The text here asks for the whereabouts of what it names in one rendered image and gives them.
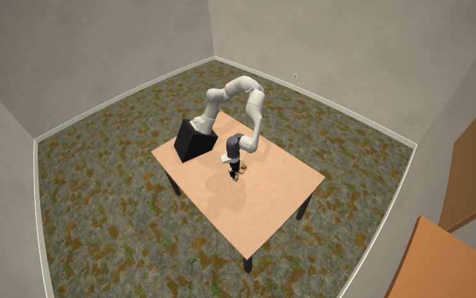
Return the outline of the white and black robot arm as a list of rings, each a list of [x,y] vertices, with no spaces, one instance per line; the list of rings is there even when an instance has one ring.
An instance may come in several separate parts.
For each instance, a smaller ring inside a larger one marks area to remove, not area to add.
[[[214,88],[209,89],[206,93],[207,107],[205,112],[201,116],[195,117],[194,120],[190,121],[190,124],[196,131],[201,132],[202,134],[211,134],[213,124],[219,113],[219,103],[229,102],[230,98],[242,91],[250,96],[245,111],[247,116],[255,124],[253,135],[252,137],[248,137],[244,134],[237,133],[234,135],[235,137],[229,137],[226,141],[227,153],[221,155],[221,161],[223,164],[238,162],[241,156],[239,152],[240,149],[245,150],[248,153],[253,153],[257,150],[263,122],[263,117],[261,115],[262,106],[265,100],[263,87],[261,87],[261,85],[259,85],[259,83],[254,79],[247,76],[241,76],[226,84],[221,91]]]

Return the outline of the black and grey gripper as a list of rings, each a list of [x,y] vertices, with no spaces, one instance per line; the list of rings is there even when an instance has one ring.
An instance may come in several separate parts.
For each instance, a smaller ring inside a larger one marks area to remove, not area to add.
[[[240,160],[236,163],[229,163],[230,165],[230,170],[229,173],[230,173],[230,176],[232,177],[232,180],[236,182],[236,177],[235,176],[238,176],[239,177],[239,167],[240,167]]]

